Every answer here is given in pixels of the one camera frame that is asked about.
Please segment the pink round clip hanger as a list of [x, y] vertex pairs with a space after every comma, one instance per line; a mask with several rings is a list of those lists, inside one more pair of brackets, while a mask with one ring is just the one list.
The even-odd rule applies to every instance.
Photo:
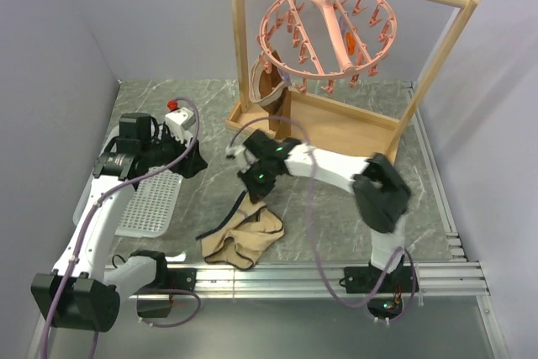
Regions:
[[[323, 66], [313, 39], [306, 27], [303, 10], [311, 3], [320, 13], [335, 57], [335, 68]], [[272, 37], [284, 28], [291, 35], [291, 46], [298, 49], [298, 64], [308, 64], [304, 69], [295, 68], [275, 56]], [[353, 87], [362, 72], [374, 77], [378, 66], [388, 56], [396, 39], [397, 18], [385, 0], [276, 0], [267, 9], [260, 22], [256, 42], [261, 52], [250, 73], [250, 91], [260, 91], [261, 76], [276, 72], [278, 84], [273, 92], [294, 87], [305, 93], [309, 80], [326, 80], [323, 90], [334, 91], [334, 81], [348, 77]]]

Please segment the beige underwear navy trim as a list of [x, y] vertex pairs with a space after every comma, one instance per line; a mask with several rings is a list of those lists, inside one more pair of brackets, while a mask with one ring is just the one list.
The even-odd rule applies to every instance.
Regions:
[[227, 264], [248, 271], [284, 234], [282, 220], [265, 202], [251, 202], [249, 193], [244, 191], [221, 223], [198, 235], [196, 241], [206, 263]]

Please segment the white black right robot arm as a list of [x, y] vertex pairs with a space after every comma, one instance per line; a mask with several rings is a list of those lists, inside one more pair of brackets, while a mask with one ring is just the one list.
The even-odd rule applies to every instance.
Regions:
[[266, 197], [278, 177], [312, 177], [351, 194], [362, 222], [371, 231], [372, 285], [391, 290], [400, 280], [404, 227], [411, 190], [383, 154], [346, 156], [288, 137], [274, 140], [257, 129], [241, 145], [228, 145], [226, 157], [239, 167], [252, 202]]

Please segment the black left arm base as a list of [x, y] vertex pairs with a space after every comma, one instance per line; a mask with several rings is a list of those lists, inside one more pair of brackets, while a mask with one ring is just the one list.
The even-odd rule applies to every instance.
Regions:
[[140, 289], [141, 293], [157, 293], [166, 290], [193, 292], [198, 270], [194, 267], [172, 268], [158, 271], [156, 279]]

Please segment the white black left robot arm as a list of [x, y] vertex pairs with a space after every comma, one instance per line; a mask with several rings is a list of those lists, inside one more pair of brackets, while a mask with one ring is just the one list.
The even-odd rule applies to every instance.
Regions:
[[116, 229], [140, 182], [169, 171], [184, 179], [207, 167], [201, 157], [195, 113], [179, 108], [162, 124], [147, 113], [122, 114], [97, 158], [87, 202], [71, 240], [48, 274], [38, 273], [31, 293], [48, 325], [106, 332], [120, 304], [146, 289], [161, 293], [170, 282], [164, 253], [138, 250], [105, 272]]

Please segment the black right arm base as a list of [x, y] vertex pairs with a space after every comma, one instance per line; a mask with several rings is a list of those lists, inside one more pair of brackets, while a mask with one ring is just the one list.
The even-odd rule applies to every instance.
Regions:
[[[339, 280], [341, 287], [348, 294], [370, 293], [377, 284], [382, 271], [372, 267], [345, 267], [344, 276]], [[377, 293], [411, 293], [419, 291], [418, 280], [414, 278], [410, 265], [399, 265], [393, 272], [388, 273], [382, 281]]]

